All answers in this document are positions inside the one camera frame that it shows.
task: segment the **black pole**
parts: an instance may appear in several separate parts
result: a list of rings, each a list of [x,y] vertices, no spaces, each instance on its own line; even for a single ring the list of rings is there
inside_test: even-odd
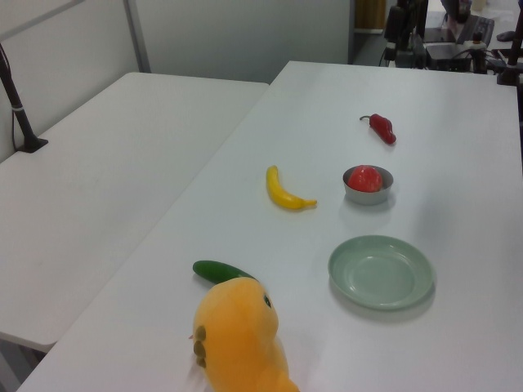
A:
[[[20,129],[24,134],[24,146],[20,148],[19,151],[33,153],[46,145],[47,140],[38,139],[34,135],[31,124],[29,124],[29,120],[25,114],[24,106],[22,105],[20,97],[18,96],[18,91],[16,91],[15,84],[13,83],[11,71],[9,69],[9,65],[7,64],[7,58],[4,57],[5,52],[3,51],[2,44],[0,44],[0,52],[0,79],[2,80],[2,84],[6,89],[7,97],[11,102],[12,110],[15,112],[16,120],[18,120]]]
[[[416,21],[416,33],[421,38],[425,38],[425,24],[427,23],[428,0],[418,3],[418,20]]]
[[[517,86],[519,83],[519,71],[517,70],[517,58],[519,57],[519,50],[521,48],[521,40],[523,39],[523,12],[521,12],[522,1],[519,1],[520,15],[517,19],[516,33],[512,40],[512,47],[510,55],[508,55],[507,68],[498,75],[498,84],[504,86]]]

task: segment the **plush toy eye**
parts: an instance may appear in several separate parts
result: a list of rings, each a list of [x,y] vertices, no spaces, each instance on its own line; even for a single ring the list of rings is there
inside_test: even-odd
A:
[[[272,306],[270,306],[269,298],[268,298],[266,295],[263,296],[263,300],[265,301],[265,303],[267,304],[267,306],[269,306],[270,308],[272,307]]]

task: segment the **keyboard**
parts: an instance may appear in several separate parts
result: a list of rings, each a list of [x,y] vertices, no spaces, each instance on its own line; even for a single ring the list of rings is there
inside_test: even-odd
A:
[[[486,46],[490,44],[492,32],[494,31],[494,20],[483,18],[481,16],[470,15],[463,26],[462,32],[459,34],[456,43],[463,44],[465,41],[472,41],[474,33],[481,33],[481,41]]]

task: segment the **yellow plush toy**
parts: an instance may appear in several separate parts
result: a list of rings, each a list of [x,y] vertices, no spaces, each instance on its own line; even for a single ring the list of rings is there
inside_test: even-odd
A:
[[[193,330],[196,363],[215,392],[299,392],[275,339],[278,316],[257,280],[214,286],[196,311]]]

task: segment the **cucumber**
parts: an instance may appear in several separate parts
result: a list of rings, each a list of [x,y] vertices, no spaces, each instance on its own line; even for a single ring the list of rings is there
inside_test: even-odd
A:
[[[241,269],[233,267],[220,261],[200,260],[193,264],[193,271],[209,282],[218,284],[234,278],[252,278],[253,276],[243,272]]]

